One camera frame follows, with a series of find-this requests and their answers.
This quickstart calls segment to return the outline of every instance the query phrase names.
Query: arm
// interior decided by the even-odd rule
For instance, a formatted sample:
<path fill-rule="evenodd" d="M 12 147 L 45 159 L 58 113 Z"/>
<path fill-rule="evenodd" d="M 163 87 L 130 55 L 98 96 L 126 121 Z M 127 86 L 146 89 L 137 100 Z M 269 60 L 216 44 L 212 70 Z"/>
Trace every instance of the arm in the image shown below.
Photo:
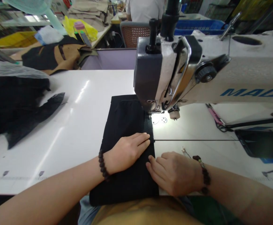
<path fill-rule="evenodd" d="M 200 191 L 202 168 L 194 159 L 174 152 L 150 156 L 146 163 L 153 180 L 173 196 Z M 273 224 L 273 189 L 237 174 L 205 165 L 211 177 L 209 195 L 245 224 Z"/>
<path fill-rule="evenodd" d="M 146 133 L 122 137 L 104 154 L 107 172 L 114 174 L 132 166 L 149 146 L 149 137 Z M 35 184 L 2 204 L 0 224 L 57 224 L 103 180 L 99 159 L 95 157 Z"/>
<path fill-rule="evenodd" d="M 127 15 L 126 15 L 127 20 L 132 21 L 131 12 L 130 12 L 130 0 L 127 0 L 127 2 L 126 2 L 126 13 L 127 13 Z"/>

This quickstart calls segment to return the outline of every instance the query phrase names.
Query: wooden bead bracelet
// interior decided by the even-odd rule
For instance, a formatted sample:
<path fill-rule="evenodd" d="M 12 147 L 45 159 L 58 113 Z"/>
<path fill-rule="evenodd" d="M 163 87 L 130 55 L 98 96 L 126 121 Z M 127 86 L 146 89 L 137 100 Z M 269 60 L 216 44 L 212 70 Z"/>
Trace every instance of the wooden bead bracelet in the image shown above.
<path fill-rule="evenodd" d="M 205 168 L 205 165 L 204 163 L 202 162 L 200 156 L 193 156 L 193 159 L 194 160 L 197 160 L 199 163 L 200 163 L 200 166 L 202 167 L 202 173 L 203 173 L 203 183 L 207 186 L 207 185 L 210 185 L 210 176 L 209 176 L 209 173 L 207 171 L 207 169 Z M 209 190 L 207 187 L 203 187 L 201 189 L 201 192 L 204 194 L 204 195 L 207 195 Z"/>
<path fill-rule="evenodd" d="M 106 171 L 104 158 L 103 158 L 103 150 L 102 149 L 99 151 L 99 163 L 100 163 L 100 168 L 101 168 L 100 171 L 101 171 L 101 173 L 102 173 L 102 175 L 104 177 L 104 180 L 108 182 L 110 180 L 110 175 Z"/>

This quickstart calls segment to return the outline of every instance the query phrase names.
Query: finger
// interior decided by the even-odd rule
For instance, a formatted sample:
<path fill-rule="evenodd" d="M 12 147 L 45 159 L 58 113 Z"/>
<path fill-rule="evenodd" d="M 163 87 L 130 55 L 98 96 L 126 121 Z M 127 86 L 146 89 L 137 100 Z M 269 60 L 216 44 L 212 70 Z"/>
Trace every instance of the finger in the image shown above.
<path fill-rule="evenodd" d="M 157 157 L 156 158 L 156 162 L 158 162 L 164 169 L 165 169 L 165 165 L 166 165 L 166 159 L 162 158 L 162 157 Z"/>
<path fill-rule="evenodd" d="M 151 155 L 149 156 L 149 160 L 150 160 L 150 164 L 151 164 L 151 167 L 154 170 L 154 172 L 158 176 L 163 178 L 163 180 L 166 180 L 167 176 L 166 176 L 165 168 L 162 165 L 160 165 L 158 162 L 156 162 L 155 158 Z"/>
<path fill-rule="evenodd" d="M 130 139 L 134 139 L 134 138 L 136 138 L 136 137 L 140 136 L 141 134 L 142 134 L 142 133 L 135 133 L 135 134 L 133 134 L 133 135 L 129 136 L 128 138 L 130 138 Z"/>
<path fill-rule="evenodd" d="M 137 136 L 133 139 L 136 146 L 139 146 L 141 143 L 143 143 L 145 140 L 148 140 L 150 137 L 149 134 L 142 133 L 140 136 Z"/>
<path fill-rule="evenodd" d="M 158 186 L 160 186 L 162 189 L 165 189 L 166 182 L 164 181 L 163 178 L 161 178 L 160 176 L 158 176 L 157 173 L 154 172 L 151 163 L 146 162 L 146 167 L 147 167 L 152 179 L 158 184 Z"/>
<path fill-rule="evenodd" d="M 137 147 L 137 152 L 138 152 L 138 157 L 141 156 L 141 154 L 147 149 L 147 147 L 149 146 L 150 144 L 150 140 L 146 140 L 144 141 L 143 143 L 141 143 L 138 147 Z"/>
<path fill-rule="evenodd" d="M 169 159 L 169 158 L 171 158 L 172 154 L 173 154 L 173 152 L 164 152 L 161 154 L 161 157 L 164 159 Z"/>

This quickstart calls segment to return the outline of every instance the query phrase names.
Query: black fabric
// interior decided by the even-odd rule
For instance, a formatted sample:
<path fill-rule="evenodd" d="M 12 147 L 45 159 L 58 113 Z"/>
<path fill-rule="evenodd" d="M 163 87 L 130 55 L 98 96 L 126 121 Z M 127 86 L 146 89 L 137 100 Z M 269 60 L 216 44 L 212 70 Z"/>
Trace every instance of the black fabric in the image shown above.
<path fill-rule="evenodd" d="M 10 122 L 34 112 L 49 87 L 49 79 L 0 76 L 0 134 L 11 127 Z"/>
<path fill-rule="evenodd" d="M 39 123 L 48 119 L 62 103 L 64 94 L 62 92 L 54 95 L 33 112 L 20 117 L 16 121 L 12 121 L 6 134 L 8 149 L 11 149 L 23 137 L 27 136 Z"/>
<path fill-rule="evenodd" d="M 109 182 L 103 181 L 91 190 L 89 199 L 92 206 L 159 196 L 158 185 L 145 165 L 149 155 L 155 157 L 152 121 L 136 95 L 113 96 L 101 144 L 103 152 L 111 150 L 121 137 L 143 132 L 150 134 L 149 147 L 133 166 L 112 175 Z"/>
<path fill-rule="evenodd" d="M 54 55 L 54 48 L 57 45 L 65 44 L 81 45 L 81 42 L 73 37 L 65 35 L 58 43 L 32 48 L 22 55 L 23 66 L 37 70 L 54 70 L 58 66 Z"/>

